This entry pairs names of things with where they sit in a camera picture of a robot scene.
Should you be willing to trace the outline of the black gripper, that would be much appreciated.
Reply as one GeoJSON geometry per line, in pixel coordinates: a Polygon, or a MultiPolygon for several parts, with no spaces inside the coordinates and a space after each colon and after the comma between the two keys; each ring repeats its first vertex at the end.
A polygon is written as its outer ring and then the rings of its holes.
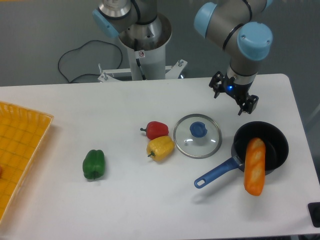
{"type": "Polygon", "coordinates": [[[210,80],[209,87],[214,92],[216,99],[220,93],[226,92],[239,105],[238,115],[242,113],[251,114],[257,107],[259,97],[249,95],[249,89],[253,83],[253,76],[242,76],[234,74],[224,76],[218,71],[210,80]]]}

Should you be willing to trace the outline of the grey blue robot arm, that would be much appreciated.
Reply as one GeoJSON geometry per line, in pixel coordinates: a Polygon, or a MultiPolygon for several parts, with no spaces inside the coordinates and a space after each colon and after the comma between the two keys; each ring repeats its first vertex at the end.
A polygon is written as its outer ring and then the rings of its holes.
{"type": "MultiPolygon", "coordinates": [[[[203,38],[229,54],[226,73],[217,72],[209,86],[214,94],[226,93],[241,113],[252,113],[259,98],[249,89],[268,56],[272,31],[253,17],[271,4],[269,0],[227,0],[204,4],[193,26],[203,38]]],[[[158,12],[155,0],[103,0],[92,12],[93,19],[109,38],[126,47],[133,80],[162,80],[168,77],[166,45],[172,36],[169,20],[158,12]]]]}

